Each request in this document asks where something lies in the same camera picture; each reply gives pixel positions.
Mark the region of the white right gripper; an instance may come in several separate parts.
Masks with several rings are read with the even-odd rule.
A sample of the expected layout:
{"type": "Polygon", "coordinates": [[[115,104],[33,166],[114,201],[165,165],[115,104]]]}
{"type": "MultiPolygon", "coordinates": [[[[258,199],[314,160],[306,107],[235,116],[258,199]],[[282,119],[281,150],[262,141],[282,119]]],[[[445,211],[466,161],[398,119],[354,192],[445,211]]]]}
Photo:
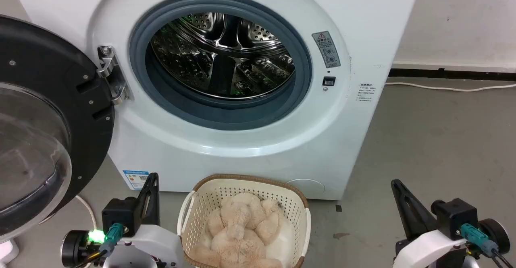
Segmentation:
{"type": "Polygon", "coordinates": [[[466,239],[451,240],[437,230],[437,220],[399,179],[391,181],[406,239],[412,241],[400,250],[395,268],[425,268],[452,250],[466,244],[466,239]]]}

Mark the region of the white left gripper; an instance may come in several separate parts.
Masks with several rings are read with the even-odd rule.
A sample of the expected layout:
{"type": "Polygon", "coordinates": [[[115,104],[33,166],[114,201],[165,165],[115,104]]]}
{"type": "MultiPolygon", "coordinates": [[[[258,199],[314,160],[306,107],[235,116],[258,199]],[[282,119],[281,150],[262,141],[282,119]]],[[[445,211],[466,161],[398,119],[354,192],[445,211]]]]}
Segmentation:
{"type": "Polygon", "coordinates": [[[122,237],[104,268],[187,268],[179,236],[160,227],[159,175],[149,174],[138,195],[142,224],[132,237],[122,237]]]}

